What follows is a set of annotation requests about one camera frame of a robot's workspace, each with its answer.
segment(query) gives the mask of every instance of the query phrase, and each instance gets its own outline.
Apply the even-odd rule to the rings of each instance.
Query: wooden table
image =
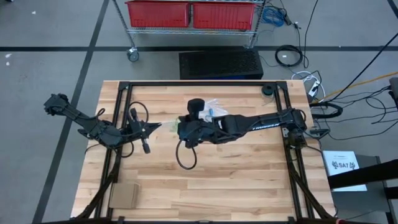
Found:
[[[103,83],[97,107],[97,111],[106,109],[101,119],[112,120],[118,84],[118,81]],[[307,126],[312,127],[303,83],[287,80],[287,84],[292,107],[303,110],[307,115]],[[137,182],[141,185],[141,191],[136,209],[115,209],[113,218],[282,221],[294,217],[280,128],[253,131],[227,144],[201,144],[196,148],[196,168],[183,170],[178,166],[175,159],[178,143],[175,120],[187,114],[187,102],[192,98],[203,98],[205,101],[217,98],[230,114],[253,116],[276,112],[275,103],[261,95],[259,86],[135,86],[132,101],[140,101],[147,106],[149,122],[165,124],[151,134],[148,140],[152,150],[150,154],[144,154],[141,142],[136,141],[134,154],[122,159],[119,182]],[[144,119],[144,110],[139,105],[136,109],[138,116]],[[315,140],[308,139],[307,142],[318,147]],[[123,153],[127,154],[130,150],[131,146],[127,144]],[[82,212],[97,192],[105,152],[102,146],[87,152],[72,217]],[[302,154],[310,190],[334,215],[335,208],[320,153],[305,148]],[[180,158],[186,166],[190,166],[193,162],[192,151],[181,147]],[[299,196],[303,215],[306,216],[300,189]],[[104,198],[103,215],[108,200],[109,191]]]

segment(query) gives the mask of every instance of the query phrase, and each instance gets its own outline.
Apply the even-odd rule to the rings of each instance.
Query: concrete floor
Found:
[[[124,1],[118,2],[127,18]],[[0,117],[3,120],[0,127],[0,223],[31,223],[33,220],[65,121],[62,117],[51,118],[44,113],[42,104],[51,93],[62,92],[71,99],[80,77],[84,83],[79,82],[77,85],[79,88],[83,84],[78,109],[93,114],[103,80],[179,78],[178,52],[141,51],[140,61],[131,63],[123,50],[105,52],[93,48],[129,46],[112,2],[104,8],[106,13],[98,39],[93,39],[102,3],[98,0],[16,0],[12,4],[0,1]],[[274,0],[273,3],[280,6],[279,1]],[[303,27],[302,44],[314,3],[315,0],[284,0],[290,18]],[[375,48],[384,45],[397,32],[397,27],[398,18],[388,0],[320,1],[308,32],[307,45],[315,48],[307,52],[310,60],[307,70],[321,72],[326,93],[340,89],[375,56]],[[261,24],[259,30],[271,28],[270,25]],[[138,35],[135,41],[138,47],[242,46],[247,44],[248,38]],[[283,26],[274,32],[263,32],[257,45],[297,45],[297,41],[297,32],[292,27]],[[398,39],[391,46],[398,46]],[[81,48],[59,51],[55,47]],[[332,47],[332,51],[325,51],[327,49],[324,47]],[[344,47],[354,47],[354,51],[347,51]],[[273,50],[260,54],[268,64],[276,64]],[[291,59],[291,54],[285,54],[287,60]],[[397,61],[397,48],[390,48],[380,55],[360,80],[397,71]],[[265,63],[263,67],[263,79],[289,79],[292,75],[291,71],[282,67],[268,67]],[[295,72],[301,70],[302,65],[293,69]],[[376,91],[386,85],[387,80],[380,80],[345,94]],[[379,98],[386,106],[393,105],[387,93]],[[378,113],[381,111],[371,110],[364,103],[356,103],[338,119]],[[396,114],[390,114],[389,118],[394,119],[394,116]],[[371,125],[370,122],[370,119],[362,119],[331,124],[331,133],[334,137],[345,138],[376,133],[391,125]],[[43,222],[69,218],[87,144],[87,140],[76,129],[77,126],[73,124],[68,133]],[[325,137],[322,139],[323,149],[351,150],[389,161],[398,157],[395,150],[398,143],[396,130],[394,127],[379,136],[347,141]],[[358,214],[340,210],[339,217],[348,218]],[[380,212],[355,220],[386,223],[384,214]]]

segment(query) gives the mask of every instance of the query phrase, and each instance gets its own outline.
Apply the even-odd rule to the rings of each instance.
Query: small blue object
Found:
[[[285,23],[285,15],[281,10],[273,7],[265,7],[262,13],[261,22],[281,27]]]

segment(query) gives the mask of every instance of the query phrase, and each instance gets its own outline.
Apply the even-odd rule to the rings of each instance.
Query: red storage crate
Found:
[[[188,27],[187,2],[129,1],[132,27]]]
[[[253,3],[193,3],[194,28],[250,30]]]

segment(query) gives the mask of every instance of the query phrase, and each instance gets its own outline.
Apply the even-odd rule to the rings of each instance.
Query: plastic bag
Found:
[[[199,119],[211,122],[211,118],[228,115],[228,111],[221,108],[217,99],[205,102],[205,109],[199,112]]]

